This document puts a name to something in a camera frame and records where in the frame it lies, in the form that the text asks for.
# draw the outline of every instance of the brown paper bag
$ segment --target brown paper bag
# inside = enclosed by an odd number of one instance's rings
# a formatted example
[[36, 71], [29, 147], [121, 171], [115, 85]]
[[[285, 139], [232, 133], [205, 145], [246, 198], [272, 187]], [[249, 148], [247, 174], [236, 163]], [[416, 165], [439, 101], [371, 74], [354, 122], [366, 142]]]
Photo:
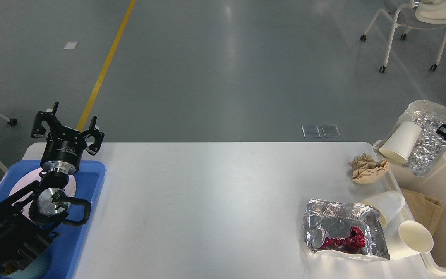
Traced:
[[401, 190], [414, 220], [425, 226], [431, 235], [434, 235], [443, 214], [441, 202], [425, 194], [408, 189]]

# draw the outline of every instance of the blue tray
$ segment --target blue tray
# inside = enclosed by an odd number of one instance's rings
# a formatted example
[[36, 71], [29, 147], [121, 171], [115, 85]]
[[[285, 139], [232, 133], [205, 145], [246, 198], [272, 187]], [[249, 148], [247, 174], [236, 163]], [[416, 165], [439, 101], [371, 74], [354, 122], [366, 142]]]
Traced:
[[[11, 188], [20, 178], [32, 170], [39, 168], [39, 160], [24, 160], [11, 166], [0, 183], [0, 202], [8, 197]], [[82, 226], [73, 227], [61, 224], [55, 230], [61, 235], [46, 249], [51, 253], [51, 266], [42, 277], [43, 279], [71, 279], [75, 273], [78, 259], [94, 217], [96, 203], [101, 193], [106, 168], [98, 161], [82, 161], [78, 173], [74, 174], [77, 181], [76, 198], [85, 198], [91, 202], [91, 217]], [[72, 205], [69, 210], [68, 219], [80, 220], [83, 215], [82, 207]]]

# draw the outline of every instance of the white paper cup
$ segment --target white paper cup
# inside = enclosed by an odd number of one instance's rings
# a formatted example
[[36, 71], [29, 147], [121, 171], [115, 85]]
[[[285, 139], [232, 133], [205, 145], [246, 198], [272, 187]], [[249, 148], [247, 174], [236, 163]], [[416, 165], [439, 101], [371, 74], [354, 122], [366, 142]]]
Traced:
[[390, 235], [385, 235], [390, 258], [396, 260], [416, 254], [425, 254], [433, 249], [431, 233], [421, 224], [404, 221]]
[[397, 191], [388, 191], [365, 198], [361, 203], [379, 211], [379, 223], [384, 228], [405, 205], [405, 198]]
[[402, 122], [393, 134], [379, 148], [379, 153], [397, 163], [405, 164], [421, 134], [421, 127], [412, 122]]

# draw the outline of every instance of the caster wheel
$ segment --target caster wheel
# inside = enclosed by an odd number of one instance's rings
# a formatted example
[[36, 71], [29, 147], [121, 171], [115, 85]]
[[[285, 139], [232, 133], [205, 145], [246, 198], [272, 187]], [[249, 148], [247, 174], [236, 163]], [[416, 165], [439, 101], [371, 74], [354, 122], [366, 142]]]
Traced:
[[10, 118], [8, 124], [15, 126], [18, 124], [18, 120], [16, 120], [16, 118]]

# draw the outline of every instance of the white plate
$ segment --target white plate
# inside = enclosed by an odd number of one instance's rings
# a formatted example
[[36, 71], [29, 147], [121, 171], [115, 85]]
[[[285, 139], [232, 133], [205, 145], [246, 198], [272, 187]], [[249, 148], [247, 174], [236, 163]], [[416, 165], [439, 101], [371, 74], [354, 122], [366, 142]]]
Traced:
[[[34, 180], [41, 181], [41, 177], [39, 176], [39, 173], [41, 173], [42, 168], [35, 169], [31, 171], [30, 173], [27, 173], [24, 177], [22, 177], [18, 182], [13, 186], [11, 191], [9, 192], [9, 196], [16, 193], [16, 191], [22, 189], [23, 187], [29, 185]], [[67, 196], [75, 196], [75, 191], [77, 189], [77, 182], [75, 181], [75, 177], [73, 175], [69, 176], [69, 182], [65, 186], [64, 191], [67, 194]], [[23, 201], [25, 198], [30, 196], [30, 193], [23, 196], [23, 198], [20, 198], [18, 201]], [[23, 215], [27, 218], [29, 218], [29, 208], [30, 204], [28, 203], [23, 207]]]

